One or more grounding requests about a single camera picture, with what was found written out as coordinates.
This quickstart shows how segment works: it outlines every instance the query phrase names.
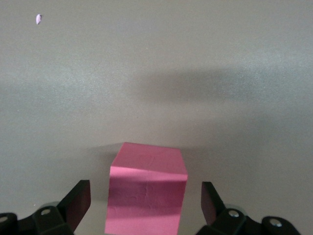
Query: gray surface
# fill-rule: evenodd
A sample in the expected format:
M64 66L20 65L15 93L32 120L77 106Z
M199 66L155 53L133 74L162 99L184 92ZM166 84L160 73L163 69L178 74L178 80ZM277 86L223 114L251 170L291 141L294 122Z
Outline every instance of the gray surface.
M310 234L312 10L310 0L1 0L0 212L25 217L91 179L76 234L102 234L109 167L130 141L181 149L180 235L204 224L204 180L256 221L277 215Z

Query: block top face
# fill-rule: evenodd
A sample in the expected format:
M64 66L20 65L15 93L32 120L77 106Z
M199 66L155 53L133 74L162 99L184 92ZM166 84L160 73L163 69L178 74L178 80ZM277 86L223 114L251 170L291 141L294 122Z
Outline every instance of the block top face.
M187 175L179 149L139 143L123 143L111 166Z

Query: foam block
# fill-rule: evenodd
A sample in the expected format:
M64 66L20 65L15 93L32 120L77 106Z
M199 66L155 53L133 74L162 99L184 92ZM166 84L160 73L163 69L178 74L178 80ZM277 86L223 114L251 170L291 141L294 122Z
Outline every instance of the foam block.
M187 177L179 149L124 143L110 167L105 233L177 235Z

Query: metal screw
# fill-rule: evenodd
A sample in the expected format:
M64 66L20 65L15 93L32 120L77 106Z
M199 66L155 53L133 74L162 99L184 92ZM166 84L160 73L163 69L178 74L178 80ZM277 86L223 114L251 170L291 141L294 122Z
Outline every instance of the metal screw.
M8 220L7 216L0 217L0 223L7 221L7 220Z
M269 222L275 227L282 227L282 223L278 219L270 219Z
M41 215L45 215L45 214L49 214L50 212L51 212L50 209L45 209L45 210L43 210L40 214L41 214Z
M234 211L234 210L229 211L228 214L229 214L231 217L235 217L235 218L239 217L238 212L236 212L236 211Z

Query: black bracket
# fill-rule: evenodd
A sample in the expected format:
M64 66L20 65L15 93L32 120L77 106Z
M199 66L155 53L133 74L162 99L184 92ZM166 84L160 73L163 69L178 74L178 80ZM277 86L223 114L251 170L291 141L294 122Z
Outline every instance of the black bracket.
M0 213L0 235L74 235L90 204L90 182L81 180L56 207L40 208L22 220Z
M211 182L202 182L201 208L207 225L196 235L300 235L283 218L267 216L260 224L237 209L227 209Z

